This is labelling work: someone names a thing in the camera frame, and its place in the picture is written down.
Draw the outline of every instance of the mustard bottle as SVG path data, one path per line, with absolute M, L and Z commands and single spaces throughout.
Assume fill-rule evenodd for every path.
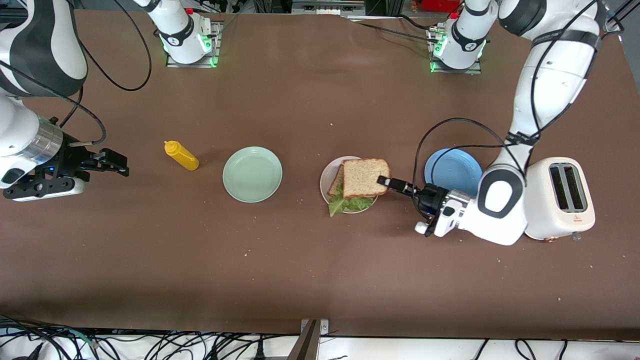
M 185 149 L 179 142 L 164 142 L 164 151 L 189 171 L 194 171 L 200 165 L 198 159 L 196 159 L 196 157 Z

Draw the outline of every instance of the whole wheat bread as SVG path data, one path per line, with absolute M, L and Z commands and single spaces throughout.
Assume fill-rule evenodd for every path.
M 340 164 L 340 167 L 338 168 L 338 174 L 335 175 L 335 179 L 333 179 L 333 182 L 331 183 L 331 187 L 329 188 L 327 195 L 329 195 L 330 197 L 334 197 L 338 195 L 338 186 L 342 186 L 343 182 L 344 182 L 344 165 Z
M 384 195 L 388 188 L 378 184 L 380 175 L 391 177 L 391 168 L 383 159 L 346 160 L 344 167 L 343 196 L 345 199 L 353 197 L 374 197 Z

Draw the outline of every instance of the blue plate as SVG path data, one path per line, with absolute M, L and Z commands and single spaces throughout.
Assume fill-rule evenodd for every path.
M 444 154 L 447 150 L 436 151 L 427 160 L 424 166 L 424 180 L 445 189 L 458 190 L 467 195 L 476 196 L 478 183 L 482 177 L 480 164 L 473 156 L 462 150 L 455 149 Z

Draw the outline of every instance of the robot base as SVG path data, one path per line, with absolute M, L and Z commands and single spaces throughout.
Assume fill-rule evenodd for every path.
M 168 53 L 166 56 L 167 67 L 180 67 L 180 68 L 192 68 L 192 69 L 209 69 L 218 66 L 218 58 L 220 57 L 220 46 L 222 43 L 222 29 L 223 22 L 212 21 L 211 22 L 211 39 L 204 40 L 205 43 L 211 44 L 211 51 L 206 53 L 202 59 L 190 63 L 183 64 L 175 61 Z
M 471 65 L 468 69 L 454 69 L 452 67 L 446 66 L 442 60 L 438 59 L 436 56 L 433 56 L 433 52 L 429 49 L 429 60 L 431 62 L 431 72 L 448 72 L 451 74 L 482 74 L 482 68 L 480 67 L 480 61 L 476 61 L 473 65 Z
M 431 72 L 448 72 L 451 74 L 481 74 L 482 68 L 480 67 L 480 59 L 477 59 L 476 62 L 471 65 L 467 69 L 454 69 L 445 65 L 445 63 L 437 57 L 434 52 L 436 51 L 436 47 L 442 46 L 442 43 L 445 41 L 445 24 L 443 22 L 439 23 L 437 26 L 431 26 L 426 31 L 427 37 L 430 39 L 435 39 L 438 42 L 430 42 L 429 43 L 429 61 L 431 66 Z

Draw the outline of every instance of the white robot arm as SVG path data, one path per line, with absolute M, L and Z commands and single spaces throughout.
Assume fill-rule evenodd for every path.
M 178 63 L 211 51 L 211 22 L 187 14 L 179 0 L 135 0 L 158 27 L 165 50 Z M 129 175 L 127 158 L 109 149 L 97 154 L 64 133 L 55 120 L 26 108 L 23 97 L 78 92 L 87 64 L 67 0 L 26 0 L 28 19 L 0 31 L 0 189 L 29 201 L 81 193 L 87 170 Z
M 473 65 L 495 18 L 495 6 L 493 0 L 467 1 L 460 17 L 445 23 L 444 46 L 435 56 L 454 69 Z M 432 184 L 415 192 L 419 208 L 432 214 L 427 222 L 418 223 L 416 231 L 444 236 L 458 227 L 501 245 L 518 241 L 527 227 L 524 170 L 531 151 L 541 130 L 561 116 L 582 90 L 600 45 L 603 11 L 602 4 L 592 0 L 501 3 L 500 25 L 532 41 L 516 90 L 506 147 L 484 172 L 475 199 Z M 379 182 L 411 196 L 413 187 L 405 182 Z
M 180 0 L 134 0 L 160 31 L 164 50 L 177 62 L 190 64 L 211 51 L 211 20 L 187 14 Z

